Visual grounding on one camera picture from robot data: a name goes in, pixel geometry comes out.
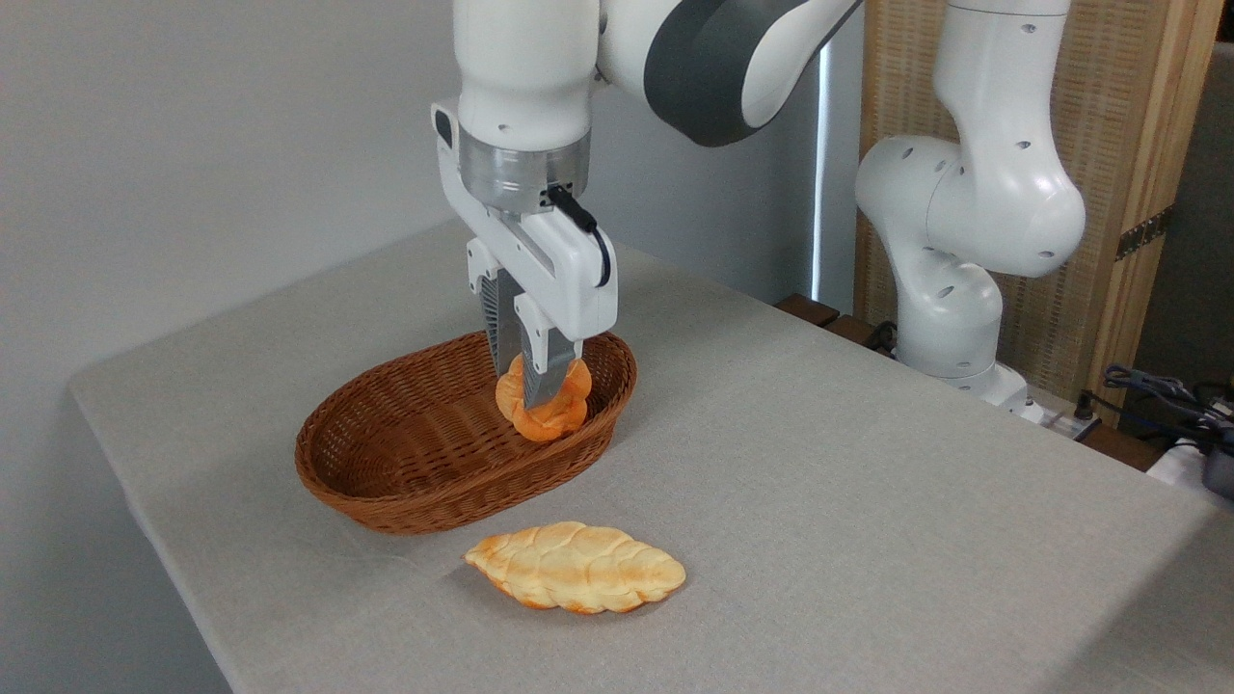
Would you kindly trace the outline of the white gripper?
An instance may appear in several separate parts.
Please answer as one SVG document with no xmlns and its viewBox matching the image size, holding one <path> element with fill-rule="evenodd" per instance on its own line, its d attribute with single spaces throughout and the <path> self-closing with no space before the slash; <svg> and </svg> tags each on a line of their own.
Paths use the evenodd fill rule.
<svg viewBox="0 0 1234 694">
<path fill-rule="evenodd" d="M 560 207 L 515 214 L 482 203 L 462 175 L 464 132 L 454 98 L 432 105 L 438 168 L 450 207 L 476 238 L 466 245 L 469 286 L 481 304 L 499 377 L 522 353 L 526 410 L 554 399 L 581 343 L 617 319 L 615 251 Z"/>
</svg>

